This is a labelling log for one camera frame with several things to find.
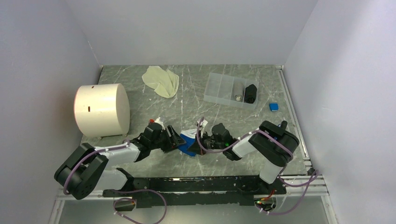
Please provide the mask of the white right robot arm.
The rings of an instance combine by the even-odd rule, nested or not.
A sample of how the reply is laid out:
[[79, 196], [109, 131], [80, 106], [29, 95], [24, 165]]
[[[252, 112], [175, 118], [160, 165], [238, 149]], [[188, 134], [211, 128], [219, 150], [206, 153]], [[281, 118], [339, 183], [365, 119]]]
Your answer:
[[264, 194], [275, 186], [275, 179], [293, 160], [299, 146], [299, 139], [286, 130], [288, 123], [283, 120], [279, 125], [264, 121], [260, 126], [242, 137], [234, 138], [222, 123], [212, 127], [212, 134], [204, 132], [206, 121], [198, 122], [195, 129], [182, 131], [183, 137], [192, 142], [186, 152], [196, 155], [222, 153], [231, 161], [239, 161], [250, 153], [259, 152], [264, 164], [257, 180], [257, 189]]

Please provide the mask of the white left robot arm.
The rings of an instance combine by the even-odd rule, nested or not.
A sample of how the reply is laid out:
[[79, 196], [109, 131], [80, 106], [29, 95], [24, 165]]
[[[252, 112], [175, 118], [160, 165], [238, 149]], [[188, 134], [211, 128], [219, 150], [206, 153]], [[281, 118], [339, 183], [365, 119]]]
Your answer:
[[120, 164], [142, 161], [155, 149], [168, 153], [185, 144], [171, 125], [164, 127], [151, 122], [138, 137], [120, 145], [94, 147], [82, 143], [56, 170], [54, 179], [63, 186], [65, 195], [77, 200], [94, 190], [128, 196], [144, 186], [136, 186], [134, 177], [120, 168]]

